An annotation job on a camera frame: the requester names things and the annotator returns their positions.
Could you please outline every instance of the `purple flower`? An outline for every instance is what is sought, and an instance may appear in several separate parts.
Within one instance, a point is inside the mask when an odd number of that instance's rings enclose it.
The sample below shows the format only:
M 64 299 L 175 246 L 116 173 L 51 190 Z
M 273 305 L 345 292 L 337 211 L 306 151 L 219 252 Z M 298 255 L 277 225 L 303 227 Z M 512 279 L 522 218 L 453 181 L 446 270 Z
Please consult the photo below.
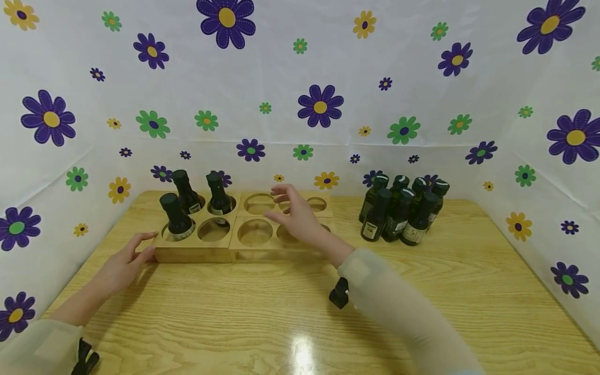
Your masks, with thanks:
M 35 310 L 31 308 L 34 303 L 35 298 L 27 298 L 25 292 L 19 292 L 16 301 L 12 297 L 4 300 L 6 310 L 0 310 L 0 343 L 6 341 L 13 330 L 19 334 L 29 326 L 27 321 L 35 317 Z
M 560 228 L 566 235 L 574 235 L 579 232 L 579 225 L 575 224 L 574 221 L 565 220 L 564 223 L 561 223 Z
M 6 209 L 6 219 L 0 218 L 2 250 L 12 250 L 15 242 L 19 247 L 26 247 L 29 245 L 29 237 L 40 235 L 41 231 L 36 225 L 41 222 L 41 217 L 31 216 L 33 211 L 29 206 L 23 207 L 20 213 L 16 207 Z
M 344 98 L 334 96 L 335 87 L 328 85 L 321 94 L 321 88 L 318 85 L 312 85 L 309 89 L 310 97 L 301 95 L 298 98 L 298 104 L 304 106 L 298 111 L 298 117 L 307 118 L 308 126 L 314 128 L 318 122 L 321 122 L 323 128 L 328 128 L 331 125 L 331 119 L 341 117 L 341 111 L 336 107 L 344 104 Z
M 517 41 L 526 41 L 523 54 L 527 55 L 538 48 L 540 55 L 552 48 L 554 40 L 563 41 L 571 36 L 573 29 L 567 26 L 583 17 L 584 7 L 573 9 L 579 0 L 548 0 L 546 10 L 534 8 L 527 15 L 528 26 L 517 35 Z
M 100 82 L 104 82 L 105 80 L 105 76 L 104 73 L 102 73 L 102 71 L 100 71 L 100 69 L 98 68 L 92 68 L 92 70 L 89 71 L 89 73 L 92 75 L 92 78 L 96 78 L 96 81 Z
M 260 161 L 260 158 L 265 157 L 264 145 L 260 145 L 259 141 L 253 139 L 248 141 L 246 138 L 242 139 L 242 143 L 236 146 L 239 150 L 238 156 L 243 156 L 246 161 Z
M 587 109 L 580 109 L 575 118 L 562 115 L 556 120 L 559 129 L 552 129 L 546 135 L 549 140 L 556 141 L 550 146 L 550 155 L 558 155 L 562 152 L 563 163 L 573 164 L 577 155 L 585 161 L 594 161 L 598 158 L 598 150 L 594 147 L 600 146 L 600 117 L 590 121 L 592 113 Z
M 587 276 L 578 275 L 579 268 L 575 265 L 570 265 L 569 268 L 563 262 L 556 263 L 556 267 L 550 267 L 554 274 L 554 282 L 561 286 L 565 294 L 571 293 L 573 298 L 579 298 L 579 293 L 588 294 L 588 289 L 582 284 L 588 283 L 590 280 Z
M 167 169 L 167 167 L 165 166 L 154 166 L 154 168 L 152 168 L 150 172 L 152 172 L 154 178 L 160 179 L 161 182 L 173 182 L 173 180 L 171 179 L 173 176 L 173 171 Z
M 133 43 L 133 48 L 138 50 L 140 54 L 137 56 L 142 62 L 148 61 L 148 65 L 152 69 L 156 69 L 159 66 L 164 69 L 164 63 L 169 61 L 169 56 L 164 51 L 164 43 L 154 40 L 152 33 L 148 34 L 148 37 L 142 33 L 137 35 L 138 42 Z
M 65 144 L 65 139 L 75 138 L 75 129 L 69 124 L 75 123 L 75 116 L 65 111 L 67 104 L 61 97 L 54 98 L 46 90 L 38 91 L 38 102 L 32 97 L 23 98 L 23 105 L 31 113 L 21 116 L 21 124 L 28 129 L 37 128 L 34 134 L 36 142 L 44 144 L 52 136 L 52 142 L 56 146 Z
M 217 45 L 225 49 L 229 40 L 237 49 L 246 45 L 245 35 L 254 35 L 256 25 L 246 19 L 254 12 L 252 0 L 198 0 L 198 11 L 208 18 L 202 21 L 200 29 L 206 35 L 217 33 Z
M 444 76 L 448 77 L 452 73 L 457 76 L 461 69 L 469 66 L 469 57 L 473 54 L 471 43 L 467 43 L 464 47 L 460 43 L 452 45 L 452 51 L 444 51 L 442 53 L 442 61 L 437 65 L 438 69 L 445 69 Z
M 379 81 L 379 88 L 381 91 L 387 91 L 390 87 L 392 87 L 391 77 L 383 78 L 383 80 Z
M 470 150 L 470 154 L 465 156 L 464 159 L 469 161 L 469 164 L 481 164 L 485 159 L 491 159 L 492 152 L 498 150 L 498 146 L 494 146 L 494 141 L 490 141 L 489 143 L 481 142 L 479 146 L 473 147 Z

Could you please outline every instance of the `arm sleeve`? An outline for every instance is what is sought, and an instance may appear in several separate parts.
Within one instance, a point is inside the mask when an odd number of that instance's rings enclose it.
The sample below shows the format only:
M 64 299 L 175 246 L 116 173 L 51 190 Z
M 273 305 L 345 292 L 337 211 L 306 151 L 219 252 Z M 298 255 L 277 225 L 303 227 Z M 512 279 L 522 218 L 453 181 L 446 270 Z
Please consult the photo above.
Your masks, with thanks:
M 0 351 L 0 374 L 70 374 L 83 327 L 41 319 Z
M 379 256 L 358 249 L 338 268 L 363 314 L 401 337 L 422 375 L 483 374 L 466 343 L 416 289 Z

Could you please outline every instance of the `bottle label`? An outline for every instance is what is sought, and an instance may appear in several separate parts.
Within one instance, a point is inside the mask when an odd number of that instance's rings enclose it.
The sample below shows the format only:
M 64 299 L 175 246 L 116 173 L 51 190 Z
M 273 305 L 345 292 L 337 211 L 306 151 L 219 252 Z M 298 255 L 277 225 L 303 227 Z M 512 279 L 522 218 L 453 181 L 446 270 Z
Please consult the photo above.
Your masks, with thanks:
M 369 222 L 366 222 L 365 228 L 362 230 L 362 235 L 367 238 L 373 239 L 373 238 L 375 238 L 376 233 L 377 233 L 377 226 L 373 225 Z
M 406 227 L 404 227 L 402 232 L 402 237 L 409 241 L 419 243 L 423 239 L 423 234 L 425 234 L 425 231 L 426 229 L 415 229 L 410 224 L 406 224 Z

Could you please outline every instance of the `light wood grain surface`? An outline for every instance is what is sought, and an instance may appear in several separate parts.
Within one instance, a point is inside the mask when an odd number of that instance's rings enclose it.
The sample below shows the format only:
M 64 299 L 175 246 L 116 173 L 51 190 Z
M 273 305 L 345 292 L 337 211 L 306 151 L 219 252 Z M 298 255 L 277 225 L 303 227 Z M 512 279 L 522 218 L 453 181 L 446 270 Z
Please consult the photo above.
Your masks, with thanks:
M 141 194 L 49 311 L 136 232 L 164 224 Z M 424 242 L 365 242 L 361 198 L 333 197 L 337 232 L 392 263 L 456 327 L 487 374 L 600 374 L 600 355 L 475 203 L 445 202 Z M 324 263 L 150 264 L 86 328 L 96 374 L 413 374 L 402 343 L 328 301 Z

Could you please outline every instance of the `flower print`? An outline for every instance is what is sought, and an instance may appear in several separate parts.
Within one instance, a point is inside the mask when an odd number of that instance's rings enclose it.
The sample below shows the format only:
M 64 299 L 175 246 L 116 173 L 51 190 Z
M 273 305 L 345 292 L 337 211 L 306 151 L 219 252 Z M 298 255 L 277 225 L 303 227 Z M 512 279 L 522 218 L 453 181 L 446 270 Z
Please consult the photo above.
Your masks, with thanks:
M 531 236 L 531 220 L 525 220 L 525 214 L 519 212 L 511 212 L 511 216 L 506 218 L 508 224 L 508 231 L 513 233 L 515 239 L 525 242 L 527 237 Z
M 164 117 L 158 117 L 156 111 L 152 110 L 150 113 L 141 110 L 140 115 L 136 117 L 136 121 L 139 122 L 140 130 L 148 132 L 152 138 L 161 137 L 165 139 L 166 133 L 170 133 L 171 129 L 167 126 L 167 119 Z
M 460 43 L 454 43 L 451 51 L 442 53 L 442 61 L 437 65 L 438 69 L 444 69 L 444 76 L 448 77 L 452 73 L 454 76 L 460 74 L 461 69 L 466 69 L 469 66 L 469 58 L 473 54 L 471 43 L 467 43 L 462 47 Z
M 334 186 L 338 185 L 339 180 L 340 178 L 334 172 L 322 172 L 320 176 L 314 177 L 314 185 L 318 186 L 321 190 L 325 188 L 331 190 Z
M 32 216 L 33 212 L 34 210 L 29 206 L 23 207 L 21 212 L 16 207 L 6 209 L 6 219 L 0 218 L 2 250 L 12 250 L 15 243 L 19 247 L 26 247 L 29 245 L 29 237 L 40 235 L 41 231 L 36 225 L 41 222 L 41 217 Z
M 252 36 L 256 32 L 254 22 L 246 19 L 254 12 L 252 0 L 198 0 L 196 8 L 208 17 L 202 21 L 200 29 L 205 35 L 217 33 L 219 48 L 227 48 L 231 39 L 234 47 L 242 49 L 246 45 L 242 34 Z
M 450 121 L 450 126 L 448 127 L 450 134 L 451 135 L 455 135 L 455 134 L 461 135 L 464 130 L 469 129 L 469 124 L 471 122 L 473 122 L 473 119 L 470 119 L 469 116 L 470 116 L 469 114 L 458 115 L 457 118 Z
M 397 124 L 392 124 L 389 129 L 391 132 L 388 133 L 388 138 L 392 139 L 392 143 L 397 145 L 402 142 L 403 145 L 407 144 L 411 139 L 416 138 L 417 129 L 421 127 L 416 121 L 416 117 L 412 116 L 406 120 L 406 117 L 401 117 Z
M 65 111 L 67 104 L 61 97 L 54 98 L 46 90 L 38 91 L 39 102 L 32 97 L 23 98 L 23 105 L 31 113 L 21 116 L 21 124 L 27 129 L 37 128 L 34 134 L 36 142 L 44 144 L 52 137 L 52 142 L 61 147 L 65 144 L 64 137 L 75 138 L 75 129 L 70 124 L 75 123 L 75 116 Z
M 167 169 L 165 166 L 154 166 L 150 172 L 152 172 L 152 176 L 158 178 L 160 182 L 173 182 L 173 171 Z
M 521 187 L 531 186 L 538 179 L 535 176 L 535 169 L 529 167 L 529 165 L 519 166 L 519 169 L 515 171 L 515 176 L 517 176 L 515 181 L 521 184 Z
M 0 343 L 6 341 L 13 331 L 19 334 L 29 326 L 27 321 L 35 317 L 34 304 L 35 298 L 27 298 L 25 292 L 19 292 L 16 299 L 6 297 L 6 310 L 0 310 Z
M 377 23 L 377 19 L 372 17 L 373 12 L 362 11 L 361 16 L 354 19 L 354 29 L 352 31 L 356 34 L 357 38 L 367 38 L 369 33 L 375 31 L 375 23 Z
M 198 111 L 198 114 L 194 118 L 196 119 L 196 126 L 202 127 L 204 131 L 215 131 L 215 128 L 219 126 L 217 116 L 213 115 L 209 110 L 206 112 L 202 110 Z
M 560 285 L 564 294 L 571 294 L 573 298 L 579 298 L 581 294 L 588 294 L 589 290 L 582 284 L 590 280 L 585 275 L 579 274 L 579 267 L 570 265 L 568 268 L 563 262 L 557 262 L 556 267 L 550 267 L 554 274 L 554 282 Z
M 169 61 L 169 56 L 164 51 L 164 43 L 156 41 L 152 33 L 148 34 L 148 37 L 142 33 L 137 35 L 139 42 L 133 43 L 133 48 L 139 52 L 137 58 L 141 62 L 148 61 L 148 65 L 152 69 L 156 69 L 159 66 L 164 69 L 164 63 Z
M 434 26 L 431 29 L 431 37 L 433 40 L 442 40 L 443 37 L 446 36 L 446 31 L 448 31 L 448 26 L 446 26 L 446 22 L 438 22 L 437 26 Z
M 245 157 L 246 161 L 260 161 L 260 158 L 265 157 L 265 146 L 259 144 L 259 141 L 253 139 L 248 141 L 246 138 L 242 139 L 242 143 L 236 146 L 238 148 L 238 156 Z
M 555 141 L 548 152 L 550 155 L 563 154 L 563 163 L 570 165 L 577 160 L 579 155 L 585 161 L 598 159 L 600 146 L 600 117 L 590 121 L 592 113 L 587 109 L 580 109 L 573 120 L 567 115 L 562 115 L 556 120 L 558 129 L 552 129 L 546 135 L 549 140 Z
M 35 23 L 39 22 L 40 19 L 34 14 L 34 9 L 31 6 L 24 5 L 21 0 L 14 0 L 13 2 L 4 0 L 4 3 L 6 4 L 4 13 L 10 17 L 10 22 L 13 25 L 21 27 L 23 31 L 35 30 Z
M 259 109 L 263 115 L 268 115 L 271 112 L 271 105 L 269 104 L 268 101 L 264 101 L 261 105 L 260 105 L 260 109 Z
M 384 77 L 383 80 L 379 81 L 379 88 L 381 91 L 387 91 L 390 87 L 392 87 L 391 77 Z
M 307 49 L 307 44 L 306 41 L 304 40 L 304 38 L 302 39 L 296 39 L 296 41 L 294 42 L 294 51 L 296 51 L 296 54 L 304 54 L 304 52 Z
M 575 224 L 574 221 L 565 220 L 565 222 L 561 223 L 560 226 L 560 229 L 566 235 L 574 235 L 575 233 L 579 232 L 579 225 Z
M 311 128 L 317 126 L 319 122 L 323 128 L 328 128 L 331 125 L 331 118 L 337 120 L 341 117 L 341 111 L 337 107 L 344 104 L 344 98 L 339 95 L 334 96 L 335 87 L 332 85 L 327 85 L 323 93 L 318 85 L 310 86 L 308 91 L 310 97 L 301 95 L 298 98 L 298 104 L 304 107 L 298 111 L 298 117 L 308 117 L 308 126 Z
M 527 15 L 528 26 L 517 35 L 517 41 L 529 39 L 523 47 L 523 54 L 528 55 L 538 48 L 540 55 L 552 48 L 554 40 L 563 41 L 571 36 L 573 29 L 570 23 L 583 17 L 584 7 L 573 9 L 579 0 L 548 0 L 546 9 L 534 8 Z
M 81 237 L 88 232 L 88 226 L 85 223 L 79 223 L 73 230 L 73 235 L 75 237 Z
M 71 187 L 71 191 L 82 191 L 84 187 L 88 186 L 88 174 L 83 168 L 73 167 L 73 170 L 67 172 L 65 183 Z
M 121 31 L 121 27 L 123 27 L 123 25 L 119 22 L 119 17 L 117 17 L 113 12 L 104 12 L 102 15 L 102 21 L 104 21 L 104 26 L 109 28 L 111 31 Z
M 294 147 L 294 155 L 298 160 L 308 160 L 313 157 L 313 148 L 309 145 L 298 145 Z
M 465 156 L 464 159 L 469 161 L 469 164 L 481 164 L 485 159 L 491 159 L 494 155 L 492 152 L 498 150 L 498 146 L 494 146 L 495 141 L 480 142 L 479 146 L 473 147 L 470 150 L 470 154 Z

